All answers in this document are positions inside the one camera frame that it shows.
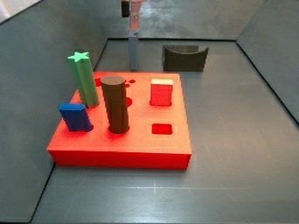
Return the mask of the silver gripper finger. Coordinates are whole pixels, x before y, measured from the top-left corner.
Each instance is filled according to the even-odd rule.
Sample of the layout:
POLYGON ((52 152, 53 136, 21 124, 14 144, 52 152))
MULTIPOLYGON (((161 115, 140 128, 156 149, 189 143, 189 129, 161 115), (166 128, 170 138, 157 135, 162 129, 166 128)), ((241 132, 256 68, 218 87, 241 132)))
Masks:
POLYGON ((121 0, 121 17, 129 17, 129 0, 121 0))
POLYGON ((129 26, 133 31, 138 29, 140 9, 146 0, 129 0, 129 26))

